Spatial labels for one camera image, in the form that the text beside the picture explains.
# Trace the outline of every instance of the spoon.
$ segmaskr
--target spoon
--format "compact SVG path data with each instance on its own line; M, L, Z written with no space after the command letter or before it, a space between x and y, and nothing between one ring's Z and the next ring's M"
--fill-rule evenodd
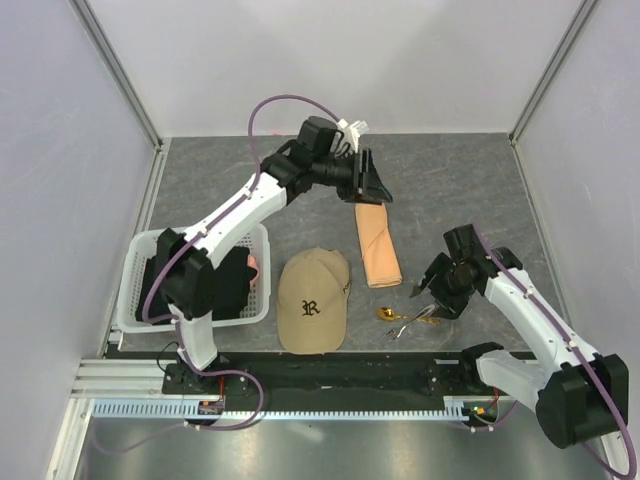
M402 318L411 318L409 315L398 315L390 307L378 307L376 308L376 314L378 315L378 318L380 320L384 320L385 322L394 322ZM440 325L439 318L420 317L418 321L423 323L429 323L431 325Z

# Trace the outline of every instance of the orange towel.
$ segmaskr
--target orange towel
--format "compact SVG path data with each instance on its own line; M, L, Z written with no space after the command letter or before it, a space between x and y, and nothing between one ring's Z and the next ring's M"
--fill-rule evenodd
M367 284L371 288L400 285L402 273L391 242L385 206L357 204L356 225Z

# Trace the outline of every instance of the white plastic basket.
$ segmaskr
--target white plastic basket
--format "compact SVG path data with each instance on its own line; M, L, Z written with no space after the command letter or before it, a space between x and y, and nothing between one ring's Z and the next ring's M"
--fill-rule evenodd
M139 233L131 240L129 252L124 261L124 272L120 281L120 292L116 304L116 322L120 330L126 333L171 332L173 325L149 325L136 320L136 310L142 278L147 260L156 253L158 236L164 230L148 230ZM267 316L269 297L271 296L271 250L267 229L263 225L256 226L237 243L248 247L251 255L258 262L260 275L249 292L248 304L240 312L240 318L216 320L213 327L229 327L256 323Z

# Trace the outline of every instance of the gray speckled surface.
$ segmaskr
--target gray speckled surface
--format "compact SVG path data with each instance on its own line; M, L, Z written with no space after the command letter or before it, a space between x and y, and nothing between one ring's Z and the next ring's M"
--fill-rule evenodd
M282 137L260 139L266 154ZM268 218L272 291L287 260L319 246L337 249L352 266L347 337L342 350L459 350L489 340L507 349L526 349L502 314L476 295L459 320L441 326L417 323L392 343L382 337L390 324L375 309L390 306L411 315L431 301L427 292L409 299L418 279L438 252L442 234L475 222L493 245L504 245L523 261L534 283L557 308L553 284L542 252L518 168L505 134L370 135L380 176L394 196L387 206L391 236L404 284L371 289L364 276L354 220L354 206L335 190L316 186L285 210ZM253 169L247 139L216 137L174 139L158 193L151 228L190 225L211 213L241 187ZM282 350L278 340L275 296L260 323L218 328L221 351ZM125 335L122 349L159 350L173 334Z

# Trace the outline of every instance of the beige baseball cap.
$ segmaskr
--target beige baseball cap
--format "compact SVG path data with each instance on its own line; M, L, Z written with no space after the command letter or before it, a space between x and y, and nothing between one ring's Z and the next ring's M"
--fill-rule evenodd
M347 333L349 264L337 250L312 248L294 256L278 285L278 334L291 353L337 350Z

